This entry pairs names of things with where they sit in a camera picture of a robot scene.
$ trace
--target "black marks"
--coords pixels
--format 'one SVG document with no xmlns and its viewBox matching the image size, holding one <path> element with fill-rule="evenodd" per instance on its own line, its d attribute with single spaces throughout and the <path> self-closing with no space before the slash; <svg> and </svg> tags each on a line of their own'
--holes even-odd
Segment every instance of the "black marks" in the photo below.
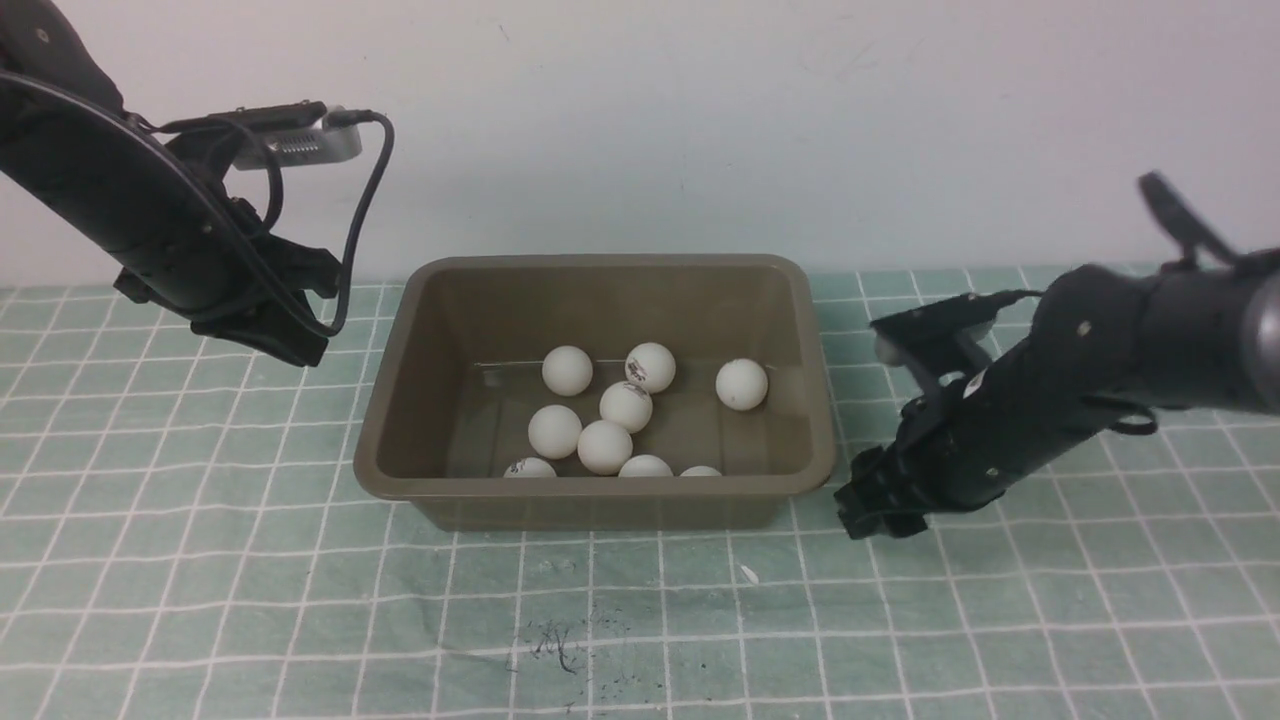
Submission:
<svg viewBox="0 0 1280 720">
<path fill-rule="evenodd" d="M 591 612 L 590 621 L 602 632 L 608 632 L 618 638 L 626 638 L 627 635 L 631 634 L 631 623 L 623 615 L 621 607 L 614 607 L 613 610 L 600 610 L 599 607 L 596 607 Z"/>
<path fill-rule="evenodd" d="M 627 378 L 634 383 L 643 383 L 649 378 L 649 373 L 644 370 L 644 365 L 639 360 L 632 357 L 627 360 Z"/>
<path fill-rule="evenodd" d="M 568 623 L 557 623 L 554 620 L 548 621 L 538 628 L 541 637 L 538 638 L 538 644 L 529 651 L 529 655 L 534 660 L 541 660 L 543 657 L 554 659 L 561 670 L 568 673 L 570 675 L 577 675 L 577 671 L 582 669 L 581 662 L 576 657 L 576 651 L 580 646 L 570 644 L 568 635 L 572 628 Z"/>
<path fill-rule="evenodd" d="M 596 685 L 596 700 L 604 703 L 614 703 L 626 698 L 627 688 L 639 687 L 641 683 L 639 675 L 627 675 L 626 673 L 620 673 L 618 676 L 612 680 L 599 680 Z M 648 705 L 649 698 L 645 697 L 644 702 Z"/>
</svg>

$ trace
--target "white wall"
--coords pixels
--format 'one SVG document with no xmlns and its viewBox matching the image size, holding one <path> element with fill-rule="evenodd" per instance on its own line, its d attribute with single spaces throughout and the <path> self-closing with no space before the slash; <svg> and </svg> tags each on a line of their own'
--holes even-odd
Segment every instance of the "white wall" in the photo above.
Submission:
<svg viewBox="0 0 1280 720">
<path fill-rule="evenodd" d="M 1280 227 L 1274 0 L 56 1 L 152 122 L 301 99 L 389 114 L 365 278 L 685 247 L 1164 258 L 1133 184 L 1151 168 L 1242 246 Z M 376 137 L 289 170 L 279 232 L 337 249 Z M 0 284 L 116 270 L 8 181 L 0 252 Z"/>
</svg>

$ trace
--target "sticker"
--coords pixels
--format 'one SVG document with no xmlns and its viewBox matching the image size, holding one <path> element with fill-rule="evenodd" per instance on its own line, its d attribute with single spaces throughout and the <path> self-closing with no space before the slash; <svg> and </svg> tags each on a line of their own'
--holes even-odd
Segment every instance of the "sticker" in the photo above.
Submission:
<svg viewBox="0 0 1280 720">
<path fill-rule="evenodd" d="M 970 395 L 978 392 L 978 388 L 982 387 L 982 377 L 986 374 L 987 369 L 983 368 L 980 373 L 974 375 L 973 379 L 969 380 L 969 384 L 964 386 L 964 395 L 960 397 L 960 400 L 964 400 L 965 397 L 969 397 Z"/>
</svg>

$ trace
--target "table surface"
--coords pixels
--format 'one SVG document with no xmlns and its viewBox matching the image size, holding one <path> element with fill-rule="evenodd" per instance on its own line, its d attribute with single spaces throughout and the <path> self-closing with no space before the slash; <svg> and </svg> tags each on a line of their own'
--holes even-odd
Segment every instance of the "table surface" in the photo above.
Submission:
<svg viewBox="0 0 1280 720">
<path fill-rule="evenodd" d="M 814 275 L 846 448 L 914 392 L 869 316 L 1062 270 Z M 906 541 L 850 542 L 829 492 L 760 532 L 451 534 L 351 474 L 401 292 L 301 372 L 105 287 L 0 291 L 6 719 L 1277 716 L 1270 419 L 1091 441 Z"/>
</svg>

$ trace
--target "grid mat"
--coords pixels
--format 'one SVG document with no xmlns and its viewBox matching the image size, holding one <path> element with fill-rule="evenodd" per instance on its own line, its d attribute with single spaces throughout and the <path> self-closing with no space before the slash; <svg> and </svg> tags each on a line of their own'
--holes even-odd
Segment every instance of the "grid mat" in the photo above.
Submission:
<svg viewBox="0 0 1280 720">
<path fill-rule="evenodd" d="M 814 275 L 846 450 L 914 392 L 868 318 L 1062 270 Z M 1276 421 L 1169 415 L 908 541 L 829 492 L 750 533 L 448 534 L 349 470 L 401 291 L 306 372 L 0 291 L 4 717 L 1280 717 Z"/>
</svg>

